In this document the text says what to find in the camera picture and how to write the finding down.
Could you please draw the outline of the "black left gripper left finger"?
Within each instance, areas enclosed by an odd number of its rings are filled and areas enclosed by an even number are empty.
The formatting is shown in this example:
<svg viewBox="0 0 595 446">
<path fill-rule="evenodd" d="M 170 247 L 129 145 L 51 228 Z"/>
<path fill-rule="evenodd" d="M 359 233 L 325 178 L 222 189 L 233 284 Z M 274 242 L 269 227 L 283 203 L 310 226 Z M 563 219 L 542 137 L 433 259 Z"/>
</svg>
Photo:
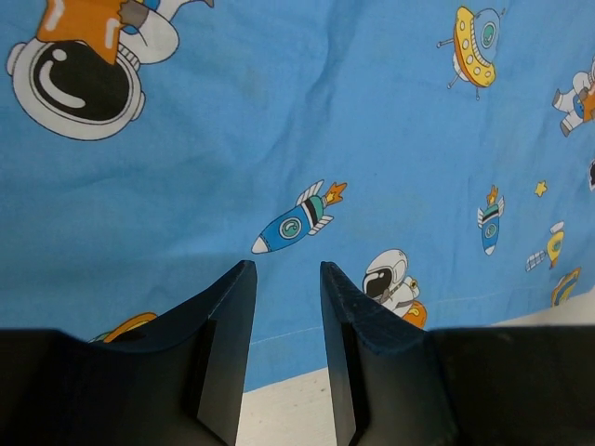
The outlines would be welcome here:
<svg viewBox="0 0 595 446">
<path fill-rule="evenodd" d="M 257 294 L 253 262 L 114 340 L 1 333 L 5 445 L 233 445 Z"/>
</svg>

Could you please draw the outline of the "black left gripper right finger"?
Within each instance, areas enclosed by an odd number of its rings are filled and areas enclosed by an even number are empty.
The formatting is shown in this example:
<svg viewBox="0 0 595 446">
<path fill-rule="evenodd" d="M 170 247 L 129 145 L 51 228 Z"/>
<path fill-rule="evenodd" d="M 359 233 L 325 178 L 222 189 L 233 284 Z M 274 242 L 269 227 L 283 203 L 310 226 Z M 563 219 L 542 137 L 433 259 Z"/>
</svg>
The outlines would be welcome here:
<svg viewBox="0 0 595 446">
<path fill-rule="evenodd" d="M 320 267 L 340 445 L 590 445 L 589 325 L 425 331 Z"/>
</svg>

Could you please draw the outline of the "blue space print cloth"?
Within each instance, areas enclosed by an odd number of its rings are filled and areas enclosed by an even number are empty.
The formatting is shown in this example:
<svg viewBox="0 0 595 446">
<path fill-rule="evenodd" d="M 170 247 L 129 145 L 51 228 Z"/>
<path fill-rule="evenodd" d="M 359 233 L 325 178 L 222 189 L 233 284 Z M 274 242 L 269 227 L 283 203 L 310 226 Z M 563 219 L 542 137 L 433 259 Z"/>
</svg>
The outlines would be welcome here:
<svg viewBox="0 0 595 446">
<path fill-rule="evenodd" d="M 590 1 L 5 1 L 1 323 L 84 339 L 258 268 L 246 384 L 323 365 L 319 266 L 427 329 L 594 286 Z"/>
</svg>

